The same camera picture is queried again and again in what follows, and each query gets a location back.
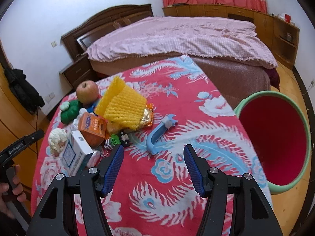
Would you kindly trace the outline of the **green plush toy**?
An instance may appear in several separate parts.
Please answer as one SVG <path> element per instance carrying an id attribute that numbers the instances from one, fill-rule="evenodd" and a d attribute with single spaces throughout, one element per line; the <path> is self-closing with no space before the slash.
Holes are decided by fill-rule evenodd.
<path id="1" fill-rule="evenodd" d="M 83 104 L 79 100 L 71 100 L 63 102 L 60 105 L 60 120 L 63 124 L 68 125 L 72 122 L 78 115 L 80 109 L 83 107 Z"/>

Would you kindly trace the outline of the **orange medicine box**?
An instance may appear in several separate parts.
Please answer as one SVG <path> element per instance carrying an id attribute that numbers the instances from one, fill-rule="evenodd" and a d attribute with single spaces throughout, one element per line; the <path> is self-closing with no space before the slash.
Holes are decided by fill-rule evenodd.
<path id="1" fill-rule="evenodd" d="M 90 147 L 96 148 L 105 140 L 106 125 L 105 119 L 85 112 L 79 120 L 79 131 Z"/>

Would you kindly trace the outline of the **golden snack wrapper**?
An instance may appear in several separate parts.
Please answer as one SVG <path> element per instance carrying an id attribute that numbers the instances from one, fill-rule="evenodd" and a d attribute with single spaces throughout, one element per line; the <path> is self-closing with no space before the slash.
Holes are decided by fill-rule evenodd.
<path id="1" fill-rule="evenodd" d="M 139 122 L 139 126 L 136 129 L 131 129 L 126 126 L 122 126 L 121 124 L 108 121 L 106 125 L 106 132 L 109 135 L 117 134 L 121 131 L 124 131 L 125 133 L 131 133 L 134 131 L 138 131 L 144 127 L 152 126 L 153 120 L 154 120 L 154 104 L 148 103 L 144 109 L 144 113 Z"/>

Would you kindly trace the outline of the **red bin green rim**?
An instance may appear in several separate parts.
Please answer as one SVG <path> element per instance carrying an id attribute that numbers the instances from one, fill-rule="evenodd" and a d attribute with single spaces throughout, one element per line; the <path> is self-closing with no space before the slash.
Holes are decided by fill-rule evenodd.
<path id="1" fill-rule="evenodd" d="M 311 133 L 298 105 L 276 91 L 243 99 L 234 110 L 262 165 L 273 195 L 292 189 L 311 156 Z"/>

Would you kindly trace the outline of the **red cup on cabinet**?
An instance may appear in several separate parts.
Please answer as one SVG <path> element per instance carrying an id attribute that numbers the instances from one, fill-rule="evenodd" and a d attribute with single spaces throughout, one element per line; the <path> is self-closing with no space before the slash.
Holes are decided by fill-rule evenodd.
<path id="1" fill-rule="evenodd" d="M 291 23 L 291 16 L 290 15 L 288 15 L 288 14 L 285 14 L 284 15 L 284 19 L 285 19 L 285 21 L 287 22 L 287 23 Z"/>

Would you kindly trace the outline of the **red floral tablecloth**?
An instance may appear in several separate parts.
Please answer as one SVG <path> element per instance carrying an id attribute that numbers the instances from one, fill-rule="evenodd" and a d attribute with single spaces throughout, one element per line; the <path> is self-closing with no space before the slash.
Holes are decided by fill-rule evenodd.
<path id="1" fill-rule="evenodd" d="M 98 105 L 45 136 L 28 235 L 267 235 L 281 228 L 234 110 L 186 55 L 97 83 Z"/>

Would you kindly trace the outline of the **black clothing on door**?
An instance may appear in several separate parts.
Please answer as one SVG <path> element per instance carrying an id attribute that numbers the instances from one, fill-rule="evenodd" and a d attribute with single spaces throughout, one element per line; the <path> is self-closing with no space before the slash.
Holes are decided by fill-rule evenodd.
<path id="1" fill-rule="evenodd" d="M 8 87 L 21 105 L 30 113 L 36 113 L 45 102 L 39 92 L 26 80 L 26 75 L 21 69 L 5 68 L 4 75 Z"/>

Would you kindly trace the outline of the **pink quilt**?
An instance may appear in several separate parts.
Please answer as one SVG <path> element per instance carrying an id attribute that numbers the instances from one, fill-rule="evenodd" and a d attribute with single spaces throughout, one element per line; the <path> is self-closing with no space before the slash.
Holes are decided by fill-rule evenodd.
<path id="1" fill-rule="evenodd" d="M 218 17 L 147 17 L 94 41 L 90 60 L 181 54 L 273 69 L 277 62 L 248 21 Z"/>

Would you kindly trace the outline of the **yellow foam fruit net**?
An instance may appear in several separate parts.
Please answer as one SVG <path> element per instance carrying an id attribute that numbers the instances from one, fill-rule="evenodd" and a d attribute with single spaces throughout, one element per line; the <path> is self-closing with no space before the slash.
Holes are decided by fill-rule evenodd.
<path id="1" fill-rule="evenodd" d="M 114 77 L 94 113 L 132 130 L 140 126 L 147 100 L 118 76 Z"/>

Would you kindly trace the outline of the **small green black toy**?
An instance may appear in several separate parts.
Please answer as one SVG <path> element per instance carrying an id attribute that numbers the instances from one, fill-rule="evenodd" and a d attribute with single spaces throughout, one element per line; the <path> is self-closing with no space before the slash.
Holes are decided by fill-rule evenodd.
<path id="1" fill-rule="evenodd" d="M 105 141 L 104 148 L 106 150 L 113 150 L 117 145 L 122 145 L 124 148 L 130 145 L 129 136 L 124 131 L 112 134 L 109 139 Z"/>

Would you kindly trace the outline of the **wooden bed with headboard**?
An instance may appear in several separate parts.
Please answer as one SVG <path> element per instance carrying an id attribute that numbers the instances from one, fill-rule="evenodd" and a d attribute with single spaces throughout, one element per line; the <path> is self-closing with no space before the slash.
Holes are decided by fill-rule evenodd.
<path id="1" fill-rule="evenodd" d="M 61 41 L 74 62 L 86 55 L 86 49 L 97 39 L 152 15 L 151 4 L 113 6 L 93 15 L 80 26 L 64 34 Z M 140 58 L 128 57 L 113 62 L 88 59 L 95 71 L 95 80 L 98 80 L 171 57 L 170 54 L 158 54 Z M 232 107 L 236 107 L 243 98 L 255 92 L 280 89 L 280 76 L 275 69 L 254 67 L 223 59 L 194 56 L 192 60 L 215 84 Z"/>

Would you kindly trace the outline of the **white blue medicine box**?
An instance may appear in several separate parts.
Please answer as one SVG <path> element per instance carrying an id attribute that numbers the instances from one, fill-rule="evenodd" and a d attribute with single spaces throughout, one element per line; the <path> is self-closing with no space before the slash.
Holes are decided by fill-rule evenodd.
<path id="1" fill-rule="evenodd" d="M 61 162 L 68 176 L 75 176 L 88 164 L 93 150 L 80 131 L 72 131 L 61 154 Z"/>

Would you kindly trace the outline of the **long wooden cabinet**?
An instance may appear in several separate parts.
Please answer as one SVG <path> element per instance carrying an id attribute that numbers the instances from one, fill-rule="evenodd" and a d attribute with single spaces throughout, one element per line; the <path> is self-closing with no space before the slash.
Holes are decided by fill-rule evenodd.
<path id="1" fill-rule="evenodd" d="M 271 50 L 276 60 L 293 70 L 300 29 L 276 16 L 227 5 L 173 5 L 164 7 L 165 16 L 221 17 L 252 22 L 258 38 Z"/>

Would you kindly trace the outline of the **white curly toy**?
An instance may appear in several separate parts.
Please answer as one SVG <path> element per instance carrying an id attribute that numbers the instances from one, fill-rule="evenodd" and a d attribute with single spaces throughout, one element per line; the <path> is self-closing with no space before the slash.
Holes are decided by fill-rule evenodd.
<path id="1" fill-rule="evenodd" d="M 67 132 L 61 128 L 55 128 L 49 133 L 48 142 L 50 152 L 54 156 L 60 155 L 67 141 Z"/>

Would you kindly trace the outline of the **blue plastic hook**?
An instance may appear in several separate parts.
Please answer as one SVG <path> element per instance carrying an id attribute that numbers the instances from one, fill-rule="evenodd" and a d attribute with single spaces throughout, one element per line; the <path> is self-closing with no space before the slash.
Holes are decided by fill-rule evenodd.
<path id="1" fill-rule="evenodd" d="M 177 120 L 174 119 L 175 114 L 166 115 L 161 122 L 155 127 L 151 133 L 147 136 L 146 147 L 151 155 L 156 155 L 158 153 L 157 141 L 162 137 L 162 135 L 171 127 L 174 127 Z"/>

